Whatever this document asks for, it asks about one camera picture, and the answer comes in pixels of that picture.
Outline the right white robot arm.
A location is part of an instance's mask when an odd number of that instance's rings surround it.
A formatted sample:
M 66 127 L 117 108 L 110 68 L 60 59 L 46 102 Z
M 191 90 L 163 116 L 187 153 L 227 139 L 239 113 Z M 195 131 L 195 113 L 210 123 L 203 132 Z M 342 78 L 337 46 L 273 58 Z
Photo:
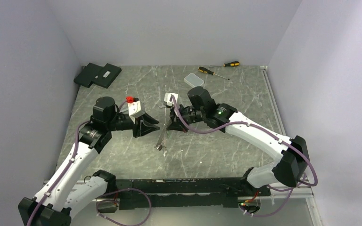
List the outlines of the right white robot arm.
M 235 107 L 216 103 L 208 90 L 201 86 L 189 90 L 190 106 L 178 103 L 178 94 L 166 93 L 165 106 L 170 108 L 168 130 L 187 132 L 193 130 L 192 124 L 204 122 L 210 129 L 200 134 L 221 131 L 237 136 L 267 153 L 273 161 L 262 167 L 247 170 L 241 182 L 241 190 L 253 195 L 262 186 L 282 183 L 296 187 L 301 183 L 309 166 L 309 153 L 306 140 L 301 136 L 290 138 L 271 131 L 247 118 Z

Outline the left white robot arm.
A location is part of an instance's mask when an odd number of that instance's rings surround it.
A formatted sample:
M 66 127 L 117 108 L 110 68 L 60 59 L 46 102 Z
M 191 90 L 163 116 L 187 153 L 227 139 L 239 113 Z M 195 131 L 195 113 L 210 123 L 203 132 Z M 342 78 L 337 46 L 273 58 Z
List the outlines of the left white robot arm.
M 98 170 L 76 191 L 73 187 L 103 151 L 113 131 L 131 130 L 137 138 L 159 130 L 158 123 L 136 97 L 127 97 L 120 105 L 112 97 L 98 98 L 90 119 L 77 127 L 72 149 L 58 170 L 33 198 L 25 197 L 19 203 L 24 225 L 68 226 L 93 199 L 106 197 L 109 202 L 115 201 L 121 190 L 116 176 L 107 171 Z

